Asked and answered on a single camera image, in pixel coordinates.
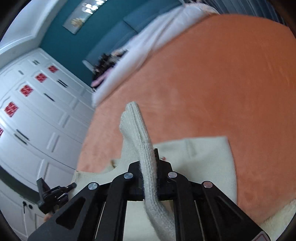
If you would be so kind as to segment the person's left hand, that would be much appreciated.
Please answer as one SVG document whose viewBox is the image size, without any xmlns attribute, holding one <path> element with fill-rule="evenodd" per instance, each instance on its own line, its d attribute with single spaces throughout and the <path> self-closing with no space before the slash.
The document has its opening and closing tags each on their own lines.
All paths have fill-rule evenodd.
<svg viewBox="0 0 296 241">
<path fill-rule="evenodd" d="M 50 213 L 47 213 L 45 216 L 44 216 L 44 222 L 47 222 L 50 218 L 52 218 L 54 215 L 53 212 L 50 212 Z"/>
</svg>

